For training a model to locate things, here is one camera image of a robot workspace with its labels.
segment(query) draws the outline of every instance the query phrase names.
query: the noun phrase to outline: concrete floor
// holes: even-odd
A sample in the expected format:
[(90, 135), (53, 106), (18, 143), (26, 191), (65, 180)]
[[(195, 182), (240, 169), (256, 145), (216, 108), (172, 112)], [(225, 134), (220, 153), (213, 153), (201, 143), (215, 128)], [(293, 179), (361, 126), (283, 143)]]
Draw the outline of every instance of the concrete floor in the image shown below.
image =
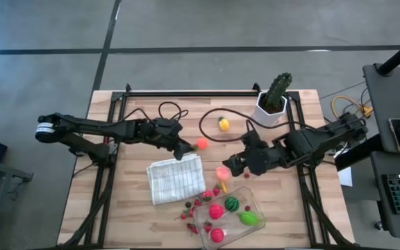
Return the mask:
[[(114, 0), (0, 0), (0, 49), (102, 48)], [(400, 0), (131, 0), (123, 1), (112, 48), (193, 46), (344, 46), (400, 44)], [(396, 51), (109, 55), (101, 89), (248, 89), (292, 72), (291, 88), (321, 97), (363, 81), (362, 66)], [(35, 172), (0, 216), (0, 249), (52, 247), (75, 157), (33, 137), (38, 115), (84, 117), (100, 55), (0, 56), (0, 142), (5, 161)], [(358, 99), (365, 85), (342, 93)], [(326, 117), (335, 119), (330, 102)], [(337, 103), (338, 112), (346, 105)], [(368, 120), (369, 136), (377, 133)], [(376, 204), (347, 198), (356, 242), (400, 249), (379, 233)]]

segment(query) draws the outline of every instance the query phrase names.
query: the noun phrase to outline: wooden tabletop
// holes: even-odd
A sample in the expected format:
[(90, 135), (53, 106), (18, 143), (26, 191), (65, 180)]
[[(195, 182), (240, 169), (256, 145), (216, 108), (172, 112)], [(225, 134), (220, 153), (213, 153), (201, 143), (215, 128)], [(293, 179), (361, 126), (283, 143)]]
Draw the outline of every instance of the wooden tabletop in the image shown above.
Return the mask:
[[(318, 127), (324, 125), (322, 109), (316, 90), (299, 90), (303, 113), (307, 124)], [(87, 118), (107, 120), (110, 95), (112, 91), (94, 92)], [(143, 108), (151, 118), (158, 117), (158, 105), (163, 101), (174, 101), (182, 109), (188, 109), (189, 114), (182, 118), (183, 130), (180, 136), (188, 142), (195, 143), (201, 137), (199, 118), (212, 108), (230, 108), (250, 115), (253, 112), (255, 97), (128, 97), (126, 114), (135, 108)], [(176, 109), (165, 106), (163, 116), (171, 117)], [(218, 117), (225, 117), (230, 122), (228, 132), (218, 128)], [(140, 113), (130, 116), (130, 119), (142, 118)], [(287, 121), (286, 115), (281, 122)], [(244, 119), (227, 112), (211, 113), (203, 122), (204, 131), (214, 138), (236, 138), (246, 132)], [(271, 140), (289, 131), (288, 126), (266, 130), (256, 127), (263, 140)], [(101, 142), (101, 137), (85, 135), (93, 142)], [(206, 150), (198, 151), (203, 163), (203, 175), (207, 188), (212, 188), (217, 180), (214, 170), (222, 165), (234, 153), (243, 150), (241, 142), (217, 143), (210, 142)], [(184, 209), (184, 201), (153, 206), (146, 168), (155, 161), (173, 158), (172, 153), (145, 144), (125, 145), (119, 148), (119, 159), (115, 172), (114, 190), (110, 202), (110, 212), (106, 229), (105, 247), (115, 248), (199, 248), (202, 247), (198, 235), (192, 235), (186, 229), (186, 220), (174, 220)], [(90, 164), (89, 158), (79, 158), (75, 171)], [(90, 209), (96, 167), (91, 167), (79, 173), (72, 181), (58, 243), (70, 238), (80, 226)], [(320, 193), (324, 210), (336, 228), (346, 239), (354, 242), (353, 232), (345, 206), (342, 189), (339, 184), (335, 166), (321, 164), (317, 169)], [(308, 247), (308, 234), (303, 215), (302, 199), (299, 189), (296, 167), (283, 169), (278, 167), (262, 176), (251, 176), (245, 179), (243, 175), (233, 178), (229, 187), (232, 190), (241, 186), (251, 188), (259, 208), (266, 217), (266, 226), (230, 243), (229, 248), (281, 248)], [(99, 217), (94, 227), (94, 239), (98, 235)], [(317, 238), (320, 239), (317, 217), (313, 213), (313, 221)]]

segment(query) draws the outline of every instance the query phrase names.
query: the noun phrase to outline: potted plant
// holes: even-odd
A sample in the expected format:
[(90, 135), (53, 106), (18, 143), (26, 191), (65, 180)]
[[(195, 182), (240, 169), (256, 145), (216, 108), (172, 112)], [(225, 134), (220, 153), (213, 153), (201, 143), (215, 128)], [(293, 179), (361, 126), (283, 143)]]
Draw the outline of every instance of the potted plant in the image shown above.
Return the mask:
[(268, 91), (259, 93), (253, 118), (265, 125), (272, 126), (285, 113), (286, 98), (283, 97), (292, 81), (291, 73), (278, 75)]

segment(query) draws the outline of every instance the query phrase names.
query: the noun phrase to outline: clear plastic container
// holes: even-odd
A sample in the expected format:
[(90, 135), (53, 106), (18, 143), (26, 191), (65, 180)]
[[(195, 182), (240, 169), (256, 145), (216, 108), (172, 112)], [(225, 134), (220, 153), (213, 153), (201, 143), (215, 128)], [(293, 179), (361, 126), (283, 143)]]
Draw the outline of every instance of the clear plastic container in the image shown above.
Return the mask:
[[(239, 201), (239, 208), (234, 212), (230, 212), (225, 208), (225, 200), (228, 197), (235, 197)], [(209, 210), (212, 205), (219, 205), (224, 209), (224, 213), (219, 219), (210, 217)], [(245, 212), (246, 206), (249, 206), (253, 215), (258, 218), (258, 222), (253, 226), (247, 226), (240, 221), (239, 214)], [(265, 216), (257, 207), (253, 192), (247, 187), (241, 187), (234, 192), (225, 194), (195, 208), (194, 222), (199, 230), (204, 247), (208, 250), (213, 250), (263, 228), (265, 226)], [(212, 230), (209, 233), (204, 229), (205, 222), (212, 223)], [(221, 242), (216, 243), (211, 240), (211, 232), (213, 232), (214, 228), (222, 229), (224, 239)]]

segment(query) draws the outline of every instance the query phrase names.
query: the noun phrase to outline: green toy fruit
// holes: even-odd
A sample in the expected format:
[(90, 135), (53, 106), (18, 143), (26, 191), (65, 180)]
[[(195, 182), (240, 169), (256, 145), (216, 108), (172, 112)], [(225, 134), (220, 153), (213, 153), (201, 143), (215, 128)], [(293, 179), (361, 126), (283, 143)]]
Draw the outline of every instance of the green toy fruit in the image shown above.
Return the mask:
[(255, 226), (258, 224), (259, 219), (257, 215), (254, 212), (247, 211), (247, 212), (241, 212), (238, 214), (240, 222), (247, 226)]
[(230, 212), (235, 212), (239, 209), (239, 200), (235, 197), (228, 197), (225, 200), (225, 208)]

